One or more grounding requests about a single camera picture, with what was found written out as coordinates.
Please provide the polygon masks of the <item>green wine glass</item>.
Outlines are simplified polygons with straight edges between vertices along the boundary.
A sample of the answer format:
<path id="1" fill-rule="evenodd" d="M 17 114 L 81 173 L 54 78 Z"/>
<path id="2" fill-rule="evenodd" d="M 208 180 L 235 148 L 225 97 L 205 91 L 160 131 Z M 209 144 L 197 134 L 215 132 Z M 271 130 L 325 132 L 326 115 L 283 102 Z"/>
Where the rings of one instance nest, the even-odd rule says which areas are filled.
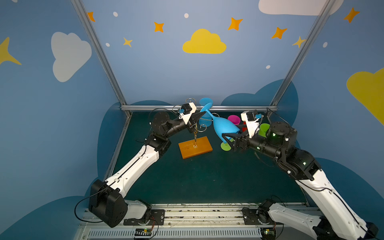
<path id="1" fill-rule="evenodd" d="M 233 146 L 233 142 L 235 140 L 233 138 L 229 138 L 229 139 L 226 139 L 226 141 L 222 142 L 220 147 L 223 151 L 230 151 L 232 149 L 232 146 Z"/>
<path id="2" fill-rule="evenodd" d="M 267 131 L 270 129 L 270 124 L 263 123 L 260 125 L 258 135 L 264 138 L 267 137 Z"/>

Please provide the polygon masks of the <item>blue wine glass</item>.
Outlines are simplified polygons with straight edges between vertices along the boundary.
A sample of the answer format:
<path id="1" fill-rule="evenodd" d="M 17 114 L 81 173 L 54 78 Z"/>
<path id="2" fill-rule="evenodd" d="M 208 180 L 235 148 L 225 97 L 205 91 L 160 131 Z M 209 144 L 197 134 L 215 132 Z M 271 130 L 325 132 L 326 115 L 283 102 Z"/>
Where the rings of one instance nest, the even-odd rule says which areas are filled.
<path id="1" fill-rule="evenodd" d="M 240 132 L 240 129 L 234 125 L 232 122 L 230 122 L 228 119 L 222 118 L 222 117 L 216 117 L 210 112 L 210 108 L 213 105 L 207 104 L 205 108 L 207 108 L 207 112 L 211 115 L 213 118 L 213 127 L 217 134 L 217 136 L 221 139 L 222 142 L 225 140 L 222 137 L 222 134 L 238 134 Z"/>
<path id="2" fill-rule="evenodd" d="M 202 99 L 200 99 L 199 103 L 203 107 L 202 110 L 205 112 L 205 114 L 200 118 L 199 124 L 200 124 L 200 126 L 205 126 L 208 128 L 209 126 L 212 125 L 213 119 L 212 119 L 211 115 L 207 112 L 208 109 L 205 108 L 205 106 L 207 104 L 213 105 L 213 100 L 210 98 L 202 98 Z"/>

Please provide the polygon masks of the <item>red wine glass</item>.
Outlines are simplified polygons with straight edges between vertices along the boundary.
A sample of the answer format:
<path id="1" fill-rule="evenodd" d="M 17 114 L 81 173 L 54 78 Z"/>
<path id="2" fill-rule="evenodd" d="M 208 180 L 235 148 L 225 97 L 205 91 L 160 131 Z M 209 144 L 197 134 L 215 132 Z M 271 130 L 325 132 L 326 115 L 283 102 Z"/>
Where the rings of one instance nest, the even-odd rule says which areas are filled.
<path id="1" fill-rule="evenodd" d="M 246 122 L 243 122 L 244 127 L 242 128 L 242 131 L 245 132 L 247 130 Z"/>

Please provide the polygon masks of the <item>pink wine glass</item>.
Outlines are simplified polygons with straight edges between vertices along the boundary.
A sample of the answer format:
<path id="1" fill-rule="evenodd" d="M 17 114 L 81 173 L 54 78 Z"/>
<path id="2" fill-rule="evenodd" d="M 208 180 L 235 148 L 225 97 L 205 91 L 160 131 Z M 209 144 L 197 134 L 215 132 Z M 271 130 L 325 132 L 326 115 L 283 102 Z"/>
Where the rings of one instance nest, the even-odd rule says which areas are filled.
<path id="1" fill-rule="evenodd" d="M 228 120 L 232 122 L 234 125 L 238 126 L 241 123 L 241 118 L 237 115 L 228 116 Z"/>

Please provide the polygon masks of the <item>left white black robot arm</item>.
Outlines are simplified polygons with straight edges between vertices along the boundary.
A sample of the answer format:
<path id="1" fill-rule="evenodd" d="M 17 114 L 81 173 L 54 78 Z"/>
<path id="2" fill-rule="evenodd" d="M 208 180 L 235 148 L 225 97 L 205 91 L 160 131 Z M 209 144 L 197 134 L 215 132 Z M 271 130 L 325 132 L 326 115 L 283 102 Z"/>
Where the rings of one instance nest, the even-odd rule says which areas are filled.
<path id="1" fill-rule="evenodd" d="M 151 123 L 153 130 L 139 152 L 114 175 L 91 185 L 89 211 L 109 227 L 117 226 L 129 211 L 125 196 L 140 176 L 168 150 L 169 137 L 184 129 L 194 132 L 195 125 L 205 113 L 190 113 L 174 120 L 165 112 L 156 113 Z"/>

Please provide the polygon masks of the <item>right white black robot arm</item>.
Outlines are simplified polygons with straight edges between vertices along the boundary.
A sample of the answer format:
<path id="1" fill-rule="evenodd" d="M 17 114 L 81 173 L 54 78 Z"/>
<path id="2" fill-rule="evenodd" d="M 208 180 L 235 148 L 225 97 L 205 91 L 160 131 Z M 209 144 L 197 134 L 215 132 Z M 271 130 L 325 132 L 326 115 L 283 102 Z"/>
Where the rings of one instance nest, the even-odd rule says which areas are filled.
<path id="1" fill-rule="evenodd" d="M 330 183 L 319 162 L 309 152 L 295 146 L 295 129 L 288 123 L 274 122 L 265 136 L 260 136 L 258 131 L 258 122 L 251 122 L 244 133 L 223 133 L 222 137 L 235 151 L 252 149 L 272 158 L 322 212 L 322 216 L 303 214 L 267 199 L 256 211 L 260 224 L 281 223 L 315 240 L 377 238 L 378 227 L 360 218 Z"/>

